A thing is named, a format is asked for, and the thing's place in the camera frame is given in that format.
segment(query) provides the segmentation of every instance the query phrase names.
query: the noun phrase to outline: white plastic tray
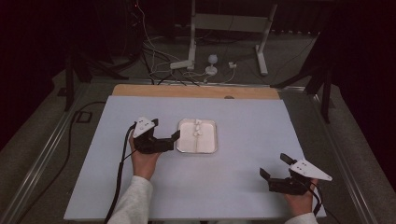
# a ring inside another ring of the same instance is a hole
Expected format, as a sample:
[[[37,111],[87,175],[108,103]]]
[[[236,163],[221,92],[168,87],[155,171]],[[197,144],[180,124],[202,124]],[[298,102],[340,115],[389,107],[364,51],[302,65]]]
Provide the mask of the white plastic tray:
[[[218,149],[216,123],[208,119],[183,119],[179,124],[177,150],[187,153],[214,153]]]

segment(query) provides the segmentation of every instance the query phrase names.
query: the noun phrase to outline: device mounted on hand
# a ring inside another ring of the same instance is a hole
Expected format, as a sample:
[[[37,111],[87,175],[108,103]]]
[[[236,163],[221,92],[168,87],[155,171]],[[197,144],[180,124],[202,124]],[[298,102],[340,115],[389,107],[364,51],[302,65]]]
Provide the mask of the device mounted on hand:
[[[280,159],[290,166],[290,177],[285,179],[271,178],[264,169],[260,168],[260,176],[268,182],[269,190],[272,192],[303,195],[311,187],[311,178],[332,180],[331,176],[325,174],[309,161],[304,159],[297,161],[284,153],[280,154]]]
[[[158,126],[158,119],[149,120],[140,117],[134,128],[134,148],[143,154],[165,152],[174,149],[174,142],[180,137],[177,130],[170,138],[155,138],[154,128]]]

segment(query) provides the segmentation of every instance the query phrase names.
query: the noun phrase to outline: table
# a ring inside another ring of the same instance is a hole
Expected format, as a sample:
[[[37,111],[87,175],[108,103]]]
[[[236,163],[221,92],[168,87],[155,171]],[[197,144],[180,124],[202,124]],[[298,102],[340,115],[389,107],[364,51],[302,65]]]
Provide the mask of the table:
[[[289,215],[283,196],[269,192],[259,175],[260,167],[273,177],[289,175],[288,165],[279,159],[280,152],[295,159],[304,157],[288,111],[275,90],[119,85],[107,100],[65,219],[105,218],[123,138],[138,116],[159,119],[154,133],[159,138],[173,133],[186,116],[213,119],[218,126],[219,149],[214,154],[174,150],[161,155],[151,179],[155,188],[151,220]],[[132,164],[127,162],[120,195],[129,186],[131,173]]]

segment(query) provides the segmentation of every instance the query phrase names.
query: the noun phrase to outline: hand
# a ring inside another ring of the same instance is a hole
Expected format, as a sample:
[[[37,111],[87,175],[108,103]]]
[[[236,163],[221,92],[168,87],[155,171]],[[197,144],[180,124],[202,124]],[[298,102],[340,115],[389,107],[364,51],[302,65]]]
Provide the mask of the hand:
[[[155,171],[155,165],[161,153],[143,154],[134,149],[134,138],[132,134],[129,138],[132,154],[132,166],[134,168],[134,175],[143,177],[150,181]]]
[[[316,185],[318,180],[312,179],[312,183]],[[312,212],[313,195],[310,191],[307,191],[304,195],[284,194],[284,197],[289,204],[291,213],[295,217]]]

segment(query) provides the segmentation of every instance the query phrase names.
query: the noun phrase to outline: white ball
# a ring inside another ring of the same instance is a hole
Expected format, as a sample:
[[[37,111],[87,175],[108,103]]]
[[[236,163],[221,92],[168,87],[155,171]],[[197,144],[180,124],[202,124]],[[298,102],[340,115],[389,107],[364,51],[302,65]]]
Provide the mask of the white ball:
[[[216,55],[216,54],[211,54],[211,55],[209,55],[209,58],[207,59],[207,61],[209,62],[209,63],[217,63],[218,62],[218,55]]]

